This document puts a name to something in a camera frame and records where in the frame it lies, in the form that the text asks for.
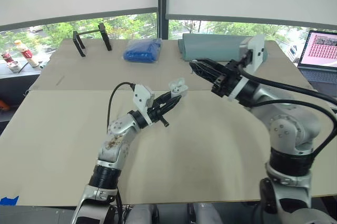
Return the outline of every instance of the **laptop screen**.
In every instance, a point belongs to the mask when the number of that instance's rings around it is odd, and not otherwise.
[[[337,68],[337,33],[310,31],[300,64]]]

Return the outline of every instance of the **black bracket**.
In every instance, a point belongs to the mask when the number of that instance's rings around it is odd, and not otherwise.
[[[104,43],[106,45],[106,49],[108,51],[111,51],[112,48],[111,48],[111,45],[110,45],[110,41],[109,41],[109,37],[106,33],[106,30],[105,30],[105,26],[103,23],[100,23],[98,25],[98,29],[97,30],[92,30],[92,31],[87,31],[87,32],[83,32],[83,33],[78,33],[77,31],[74,31],[73,32],[73,42],[78,50],[78,52],[80,53],[80,55],[82,57],[85,57],[85,54],[83,53],[83,50],[82,49],[85,49],[85,46],[80,38],[80,35],[83,35],[83,34],[88,34],[88,33],[95,33],[95,32],[100,32],[101,33],[101,36],[102,36],[102,39],[104,40]]]

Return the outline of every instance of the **beige tabletop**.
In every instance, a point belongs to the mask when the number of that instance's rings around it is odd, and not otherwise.
[[[52,55],[48,66],[32,85],[31,90],[113,90],[122,81],[148,85],[152,90],[166,90],[173,79],[184,77],[190,90],[210,90],[212,85],[191,74],[189,63],[181,59],[177,40],[163,41],[158,61],[132,63],[123,59],[127,40],[112,40],[108,51],[100,39],[84,39],[86,57],[81,57],[71,39],[64,39]],[[267,41],[268,60],[261,65],[258,76],[271,80],[293,82],[295,66],[274,41]],[[301,84],[310,87],[302,77]]]
[[[267,49],[274,44],[267,42]],[[309,86],[282,52],[276,47],[272,51],[258,75]],[[45,72],[40,83],[47,77]],[[190,71],[187,76],[187,85],[197,88],[197,83],[204,84],[206,90],[190,90],[165,116],[168,128],[157,123],[145,128],[132,143],[118,183],[123,203],[259,199],[259,181],[266,177],[264,164],[270,154],[267,130],[236,102],[208,91],[211,84]],[[170,77],[167,73],[167,81],[176,76],[172,73]],[[0,137],[0,198],[19,196],[18,205],[77,204],[105,139],[111,89],[124,80],[116,78],[109,90],[94,89],[92,81],[87,90],[44,90],[41,84],[41,89],[28,94]],[[140,78],[135,82],[142,83]],[[154,90],[167,90],[167,83],[151,83],[157,86],[149,84]],[[324,101],[300,94],[295,97],[328,109]],[[131,91],[118,91],[111,119],[132,109]],[[322,126],[314,141],[317,146],[330,133],[332,123],[323,114],[313,112]],[[337,171],[331,168],[337,166],[336,150],[334,139],[313,164],[314,196],[337,193]]]

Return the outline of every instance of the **white plastic bracket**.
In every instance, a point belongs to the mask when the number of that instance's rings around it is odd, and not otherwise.
[[[245,56],[248,50],[253,51],[253,57],[251,64],[247,65],[245,70],[249,74],[254,74],[255,71],[260,67],[263,62],[263,51],[264,51],[264,35],[259,34],[252,38],[246,38],[240,45],[240,56],[241,58]],[[231,94],[228,96],[229,101],[233,101],[236,96],[240,93],[242,88],[246,85],[248,79],[242,77],[236,87],[233,89]]]
[[[153,100],[154,92],[148,86],[136,84],[133,94],[133,102],[149,126],[151,126],[153,123],[147,114],[147,108],[153,105]]]
[[[174,98],[176,96],[181,95],[181,97],[186,96],[189,87],[185,85],[185,78],[181,77],[177,80],[174,80],[168,84],[171,90],[171,97]]]

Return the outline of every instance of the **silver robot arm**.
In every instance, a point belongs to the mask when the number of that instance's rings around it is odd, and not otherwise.
[[[109,124],[106,140],[99,152],[94,173],[78,203],[72,224],[90,219],[99,224],[113,220],[115,209],[110,203],[117,195],[118,178],[123,169],[128,148],[140,132],[137,121],[127,114]]]
[[[259,86],[253,95],[256,103],[275,99],[292,97],[267,86]],[[268,178],[260,182],[262,207],[277,213],[284,224],[337,223],[324,212],[311,209],[309,156],[321,128],[318,118],[294,104],[268,104],[250,112],[270,134],[271,156],[265,165]]]
[[[317,117],[302,106],[273,103],[253,104],[292,97],[285,91],[242,77],[240,65],[254,73],[262,63],[264,37],[248,38],[241,44],[242,59],[226,66],[209,59],[190,62],[194,73],[213,83],[212,92],[229,100],[237,99],[249,108],[269,130],[271,155],[265,165],[268,178],[260,182],[262,208],[278,214],[284,224],[321,224],[337,221],[324,212],[311,209],[311,171],[313,139],[320,132]]]
[[[138,110],[109,123],[107,136],[98,151],[97,163],[75,209],[72,224],[113,223],[118,178],[128,155],[130,144],[141,129],[162,121],[163,115],[174,108],[186,94],[183,79],[170,83],[171,91],[154,99],[154,93],[143,85],[135,85],[133,101]]]

